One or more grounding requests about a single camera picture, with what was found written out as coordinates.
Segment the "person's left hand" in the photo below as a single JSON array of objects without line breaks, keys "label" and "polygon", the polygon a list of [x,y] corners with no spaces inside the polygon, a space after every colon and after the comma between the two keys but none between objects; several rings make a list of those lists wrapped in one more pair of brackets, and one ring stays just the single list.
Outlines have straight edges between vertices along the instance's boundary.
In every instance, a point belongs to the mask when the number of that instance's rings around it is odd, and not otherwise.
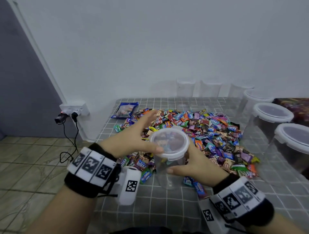
[{"label": "person's left hand", "polygon": [[115,158],[124,157],[138,151],[162,154],[164,152],[162,147],[141,139],[143,130],[149,127],[151,122],[156,119],[157,111],[156,109],[151,110],[142,116],[135,124],[103,140],[100,146]]}]

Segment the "tile floor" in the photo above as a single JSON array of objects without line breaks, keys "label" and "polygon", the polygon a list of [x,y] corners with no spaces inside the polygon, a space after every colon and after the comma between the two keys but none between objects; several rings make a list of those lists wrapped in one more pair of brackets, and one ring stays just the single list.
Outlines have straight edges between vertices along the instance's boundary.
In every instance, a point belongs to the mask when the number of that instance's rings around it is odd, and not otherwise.
[{"label": "tile floor", "polygon": [[[87,144],[77,143],[78,150]],[[0,141],[0,233],[25,232],[52,200],[66,176],[69,161],[59,162],[63,151],[74,151],[66,138],[7,136]]]}]

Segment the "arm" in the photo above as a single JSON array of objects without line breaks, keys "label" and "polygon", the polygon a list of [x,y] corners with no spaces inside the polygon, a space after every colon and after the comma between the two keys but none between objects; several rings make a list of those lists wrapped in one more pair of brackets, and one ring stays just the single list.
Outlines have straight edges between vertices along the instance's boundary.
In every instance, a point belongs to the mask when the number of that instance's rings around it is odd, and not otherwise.
[{"label": "arm", "polygon": [[[170,167],[167,169],[167,173],[180,176],[190,176],[201,184],[210,187],[214,187],[228,177],[229,174],[205,157],[205,155],[195,147],[192,141],[190,141],[188,154],[189,163],[187,165]],[[250,226],[246,227],[246,230],[255,234],[304,233],[291,221],[277,213],[275,213],[271,222],[266,226]]]},{"label": "arm", "polygon": [[[134,125],[104,140],[100,146],[115,158],[135,151],[162,153],[162,147],[141,140],[141,132],[155,120],[156,113],[157,110],[150,111]],[[96,198],[84,197],[64,185],[26,233],[86,233],[95,203]]]}]

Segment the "white wrist strap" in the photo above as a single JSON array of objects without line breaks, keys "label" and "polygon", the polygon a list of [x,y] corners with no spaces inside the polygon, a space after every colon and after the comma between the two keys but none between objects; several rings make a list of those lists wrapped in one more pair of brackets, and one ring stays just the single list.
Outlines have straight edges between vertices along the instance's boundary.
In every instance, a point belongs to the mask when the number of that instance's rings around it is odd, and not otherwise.
[{"label": "white wrist strap", "polygon": [[84,147],[67,169],[82,180],[103,187],[115,166],[113,160]]},{"label": "white wrist strap", "polygon": [[210,201],[225,220],[232,221],[257,207],[264,198],[265,194],[242,176],[218,194],[211,196]]}]

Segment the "wall socket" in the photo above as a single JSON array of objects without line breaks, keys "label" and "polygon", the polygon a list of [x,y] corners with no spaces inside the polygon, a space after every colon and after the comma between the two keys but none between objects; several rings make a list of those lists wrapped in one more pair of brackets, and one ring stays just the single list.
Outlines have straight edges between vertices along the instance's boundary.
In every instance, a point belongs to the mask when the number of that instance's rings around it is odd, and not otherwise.
[{"label": "wall socket", "polygon": [[89,115],[88,107],[85,102],[69,102],[61,104],[60,109],[67,115],[71,115],[75,109],[80,110],[82,116]]}]

